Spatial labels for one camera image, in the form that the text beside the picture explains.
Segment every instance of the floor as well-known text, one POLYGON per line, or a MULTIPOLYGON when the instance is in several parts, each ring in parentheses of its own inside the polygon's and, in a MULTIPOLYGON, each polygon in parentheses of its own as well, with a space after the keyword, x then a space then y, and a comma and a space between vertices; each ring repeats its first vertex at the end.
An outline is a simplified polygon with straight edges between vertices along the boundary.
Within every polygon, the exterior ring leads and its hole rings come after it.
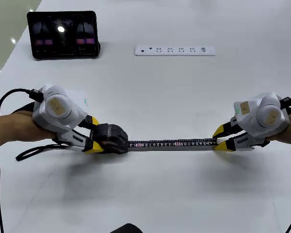
POLYGON ((26 14, 41 0, 0 0, 0 71, 27 26, 26 14))

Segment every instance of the white power strip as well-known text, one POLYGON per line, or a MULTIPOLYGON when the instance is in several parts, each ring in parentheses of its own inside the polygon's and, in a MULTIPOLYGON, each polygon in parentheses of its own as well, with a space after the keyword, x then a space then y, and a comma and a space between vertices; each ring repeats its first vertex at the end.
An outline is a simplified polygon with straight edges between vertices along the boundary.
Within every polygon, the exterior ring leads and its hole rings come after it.
POLYGON ((213 46, 147 46, 135 47, 136 56, 215 56, 213 46))

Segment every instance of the black tablet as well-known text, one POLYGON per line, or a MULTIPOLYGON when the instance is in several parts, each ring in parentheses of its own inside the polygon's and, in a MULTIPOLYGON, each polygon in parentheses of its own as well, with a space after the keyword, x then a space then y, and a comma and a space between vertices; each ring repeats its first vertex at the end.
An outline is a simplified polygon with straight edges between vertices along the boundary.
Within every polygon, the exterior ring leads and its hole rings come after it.
POLYGON ((28 12, 27 20, 32 55, 36 59, 99 55, 94 11, 28 12))

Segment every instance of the tan label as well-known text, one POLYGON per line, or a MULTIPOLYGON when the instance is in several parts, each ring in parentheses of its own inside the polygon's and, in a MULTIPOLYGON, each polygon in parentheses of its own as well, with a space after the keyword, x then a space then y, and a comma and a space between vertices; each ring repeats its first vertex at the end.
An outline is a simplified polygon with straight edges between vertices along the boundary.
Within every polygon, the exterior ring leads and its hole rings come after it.
POLYGON ((60 104, 57 98, 52 98, 50 101, 48 101, 48 105, 56 115, 61 115, 65 112, 64 107, 60 104))
POLYGON ((270 114, 268 115, 268 117, 267 117, 265 123, 266 123, 267 125, 274 125, 274 123, 275 123, 276 120, 277 120, 278 115, 279 115, 279 112, 278 112, 278 111, 276 111, 276 110, 272 110, 272 111, 270 112, 270 114))
POLYGON ((246 115, 250 113, 248 101, 241 103, 241 111, 242 111, 242 115, 246 115))

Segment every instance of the white table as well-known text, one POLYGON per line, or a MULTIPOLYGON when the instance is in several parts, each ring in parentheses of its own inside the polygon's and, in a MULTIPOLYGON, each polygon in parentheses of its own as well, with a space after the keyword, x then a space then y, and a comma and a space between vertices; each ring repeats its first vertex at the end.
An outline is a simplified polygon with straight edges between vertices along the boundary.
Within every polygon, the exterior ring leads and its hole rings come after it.
MULTIPOLYGON (((28 29, 0 74, 0 97, 57 83, 88 93, 89 112, 133 140, 210 137, 232 104, 266 91, 291 96, 291 1, 43 0, 40 11, 94 10, 99 59, 35 61, 28 29), (214 45, 215 57, 135 57, 137 44, 214 45)), ((29 102, 14 94, 2 113, 29 102)), ((291 146, 252 152, 68 151, 14 157, 0 148, 8 233, 282 233, 291 221, 291 146)))

